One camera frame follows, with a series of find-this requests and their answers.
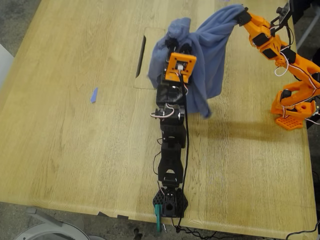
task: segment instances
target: blue towel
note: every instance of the blue towel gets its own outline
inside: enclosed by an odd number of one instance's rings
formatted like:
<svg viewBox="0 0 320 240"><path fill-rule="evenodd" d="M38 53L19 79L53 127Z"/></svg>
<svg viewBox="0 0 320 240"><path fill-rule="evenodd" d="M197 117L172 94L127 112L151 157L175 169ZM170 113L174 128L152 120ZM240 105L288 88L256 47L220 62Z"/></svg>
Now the blue towel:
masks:
<svg viewBox="0 0 320 240"><path fill-rule="evenodd" d="M221 8L210 16L195 32L189 32L191 19L183 17L172 21L165 36L160 39L152 52L148 77L154 88L157 78L165 67L168 48L165 41L177 39L179 46L188 43L196 63L192 72L193 82L189 86L187 100L188 113L201 113L205 118L211 115L207 99L221 93L224 78L226 44L237 25L235 16L244 11L240 4Z"/></svg>

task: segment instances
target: concrete floor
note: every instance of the concrete floor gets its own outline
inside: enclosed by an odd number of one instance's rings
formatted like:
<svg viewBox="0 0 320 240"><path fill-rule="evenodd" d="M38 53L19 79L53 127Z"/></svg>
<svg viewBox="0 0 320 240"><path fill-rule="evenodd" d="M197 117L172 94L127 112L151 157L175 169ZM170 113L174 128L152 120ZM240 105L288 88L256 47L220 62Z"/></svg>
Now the concrete floor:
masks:
<svg viewBox="0 0 320 240"><path fill-rule="evenodd" d="M0 44L2 44L13 56L16 55L19 46L24 38L26 30L32 20L32 17L39 5L40 0L1 0L0 1ZM309 9L304 17L295 25L296 39L299 40L304 29L308 26L314 16ZM314 27L320 29L320 22ZM320 32L313 31L298 53L310 59L314 52L320 48ZM320 126L312 126L308 130L309 146L312 168L320 173L320 164L317 160L320 158ZM13 240L20 232L33 226L38 221L24 212L25 206L8 204L0 202L0 240ZM168 233L157 233L154 223L140 222L133 220L124 220L103 216L94 216L86 214L71 213L65 211L56 211L43 209L45 213L50 214L57 220L83 225L84 232L88 235L97 235L106 239L113 240L132 240L134 238L134 229L139 228L143 234L142 239L148 240L194 240L197 239L190 234L177 234L175 229L167 226ZM199 230L203 236L212 235L212 231ZM217 237L226 236L218 233ZM262 239L262 237L242 236L232 237L232 239Z"/></svg>

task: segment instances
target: orange robotic arm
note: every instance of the orange robotic arm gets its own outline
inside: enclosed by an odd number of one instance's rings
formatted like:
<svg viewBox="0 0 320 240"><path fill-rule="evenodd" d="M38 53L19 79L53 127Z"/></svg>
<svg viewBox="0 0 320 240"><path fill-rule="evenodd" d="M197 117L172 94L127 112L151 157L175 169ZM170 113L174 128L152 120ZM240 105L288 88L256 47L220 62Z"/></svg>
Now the orange robotic arm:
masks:
<svg viewBox="0 0 320 240"><path fill-rule="evenodd" d="M318 112L316 102L311 99L320 95L320 67L292 51L290 45L281 41L279 35L275 34L280 28L288 27L286 22L273 25L247 10L246 8L239 14L237 21L248 31L251 45L268 60L275 60L277 67L286 68L299 79L297 82L285 85L276 95L271 112L282 116L275 121L287 130L302 128L303 121Z"/></svg>

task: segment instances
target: green connector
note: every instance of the green connector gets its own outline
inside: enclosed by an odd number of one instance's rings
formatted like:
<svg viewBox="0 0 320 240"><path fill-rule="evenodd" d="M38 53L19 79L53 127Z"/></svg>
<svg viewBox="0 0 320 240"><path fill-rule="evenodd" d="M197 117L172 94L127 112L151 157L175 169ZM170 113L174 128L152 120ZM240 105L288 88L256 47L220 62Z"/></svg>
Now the green connector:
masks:
<svg viewBox="0 0 320 240"><path fill-rule="evenodd" d="M156 204L154 206L154 213L156 216L156 231L161 232L161 213L162 213L162 204Z"/></svg>

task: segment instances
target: cable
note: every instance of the cable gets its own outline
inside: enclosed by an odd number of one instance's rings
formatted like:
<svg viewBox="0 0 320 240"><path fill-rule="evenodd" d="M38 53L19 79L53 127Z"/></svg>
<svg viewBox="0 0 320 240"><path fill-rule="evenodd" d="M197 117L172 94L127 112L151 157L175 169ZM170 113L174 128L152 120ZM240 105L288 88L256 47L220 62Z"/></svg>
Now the cable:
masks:
<svg viewBox="0 0 320 240"><path fill-rule="evenodd" d="M319 174L316 171L312 171L312 173L316 175L316 178L318 180L318 184L320 184Z"/></svg>
<svg viewBox="0 0 320 240"><path fill-rule="evenodd" d="M314 123L314 124L316 124L316 125L320 125L320 123L317 123L317 122L315 122L315 121L312 121L312 120L310 120L310 119L308 119L308 118L306 118L305 120L307 120L307 121L309 121L309 122L312 122L312 123Z"/></svg>
<svg viewBox="0 0 320 240"><path fill-rule="evenodd" d="M156 183L158 184L159 190L162 192L163 195L165 195L164 191L162 191L162 188L160 187L159 181L157 180Z"/></svg>
<svg viewBox="0 0 320 240"><path fill-rule="evenodd" d="M291 66L292 68L298 69L298 70L300 70L301 72L303 72L304 74L308 75L308 74L307 74L304 70L302 70L300 67L294 66L294 65L292 65L292 64L290 64L290 66ZM309 78L309 82L311 83L312 87L313 87L314 89L319 89L319 88L317 88L317 87L315 86L315 84L312 82L312 80L311 80L311 78L310 78L309 76L308 76L308 78Z"/></svg>
<svg viewBox="0 0 320 240"><path fill-rule="evenodd" d="M185 92L185 88L184 88L184 79L183 76L180 74L179 71L179 80L181 83L181 88L182 90L182 96L183 96L183 104L184 104L184 111L185 111L185 129L186 129L186 154L185 154L185 167L184 167L184 174L183 174L183 180L182 180L182 212L180 215L180 219L177 225L177 228L180 228L180 223L181 223L181 219L182 219L182 215L183 215L183 211L184 211L184 206L185 206L185 198L184 198L184 189L185 189L185 182L186 182L186 175L187 175L187 168L188 168L188 157L189 157L189 125L188 125L188 110L187 110L187 97L186 97L186 92Z"/></svg>
<svg viewBox="0 0 320 240"><path fill-rule="evenodd" d="M172 112L170 112L168 115L155 115L155 113L150 113L150 116L153 117L153 118L159 118L159 119L165 119L165 118L168 118L170 116L172 116L174 113L175 113L175 109L171 106L169 106L167 103L165 104L165 106L168 108L168 109L171 109Z"/></svg>
<svg viewBox="0 0 320 240"><path fill-rule="evenodd" d="M160 153L161 153L161 151L160 151L158 154L156 154L156 155L154 156L154 158L153 158L152 170L153 170L153 172L154 172L155 175L158 175L158 173L156 173L156 171L155 171L155 160L156 160L156 157L157 157Z"/></svg>
<svg viewBox="0 0 320 240"><path fill-rule="evenodd" d="M281 49L281 51L287 49L287 48L290 48L292 44L294 44L295 42L295 35L294 35L294 32L291 30L290 27L286 26L286 29L289 29L290 30L290 33L292 34L292 41L291 41L291 36L289 36L289 44L287 46L285 46L284 48Z"/></svg>
<svg viewBox="0 0 320 240"><path fill-rule="evenodd" d="M317 227L318 227L319 223L320 223L320 219L319 219L319 221L316 223L316 225L315 225L315 227L314 227L313 230L308 230L308 231L305 230L305 231L297 231L297 232L289 233L289 234L285 237L285 240L288 240L289 237L292 236L292 235L303 234L303 233L313 233L313 232L315 232L315 231L317 230Z"/></svg>
<svg viewBox="0 0 320 240"><path fill-rule="evenodd" d="M282 74L279 75L279 74L277 74L277 69L278 69L279 67L277 67L277 68L274 70L274 74L275 74L277 77L281 77L281 76L285 75L286 72L288 71L289 65L290 65L287 57L286 57L281 51L280 51L280 54L284 56L284 59L285 59L285 62L286 62L286 68L285 68L285 71L284 71Z"/></svg>
<svg viewBox="0 0 320 240"><path fill-rule="evenodd" d="M178 226L174 225L174 220L173 218L171 218L171 224L174 228L177 228ZM222 237L218 237L218 236L215 236L215 234L217 233L217 231L215 231L211 236L201 236L200 232L198 231L191 231L188 227L186 227L186 229L188 230L185 230L183 229L182 227L179 228L180 231L184 231L186 234L192 234L193 236L197 237L197 238L200 238L202 240L209 240L209 239L212 239L212 238L215 238L215 239L228 239L228 238L239 238L239 237L242 237L243 235L235 235L235 234L229 234L229 233L224 233L224 232L221 232L222 234L225 234L225 235L228 235L228 236L222 236Z"/></svg>
<svg viewBox="0 0 320 240"><path fill-rule="evenodd" d="M156 140L156 142L157 142L159 145L162 145L162 143L159 142L160 139L162 140L162 137L159 137L159 138Z"/></svg>

